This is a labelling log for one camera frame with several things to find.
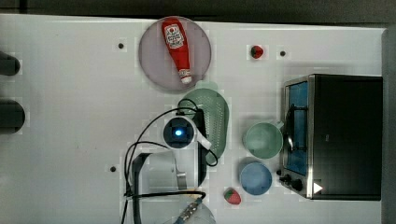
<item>white tabletop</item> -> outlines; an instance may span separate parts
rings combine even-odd
[[[0,136],[0,223],[120,223],[126,148],[186,94],[143,75],[137,46],[152,23],[0,15],[0,50],[22,60],[15,77],[0,76],[0,96],[27,112],[18,133]],[[380,223],[380,202],[308,201],[281,187],[278,157],[262,161],[274,175],[262,196],[241,189],[236,166],[251,156],[241,142],[247,120],[280,118],[285,81],[313,73],[381,76],[383,29],[198,23],[213,52],[206,79],[219,85],[231,115],[224,155],[202,185],[217,222]],[[250,45],[264,46],[261,60],[250,60]],[[158,138],[156,131],[145,139]],[[241,193],[240,205],[223,200],[228,187]]]

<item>toaster oven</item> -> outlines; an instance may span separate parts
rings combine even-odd
[[[381,199],[382,77],[285,83],[279,180],[313,200]]]

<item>ketchup bottle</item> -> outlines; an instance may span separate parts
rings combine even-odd
[[[180,21],[167,18],[162,26],[163,38],[183,84],[191,82],[189,44]]]

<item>black pipe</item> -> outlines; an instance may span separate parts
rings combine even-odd
[[[14,76],[21,69],[18,59],[0,51],[0,75]]]
[[[20,104],[13,100],[0,99],[0,134],[15,133],[25,121],[25,113]]]

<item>light blue bowl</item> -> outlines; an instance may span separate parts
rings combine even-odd
[[[264,194],[272,184],[270,171],[260,162],[247,164],[242,169],[239,180],[242,188],[251,195]]]

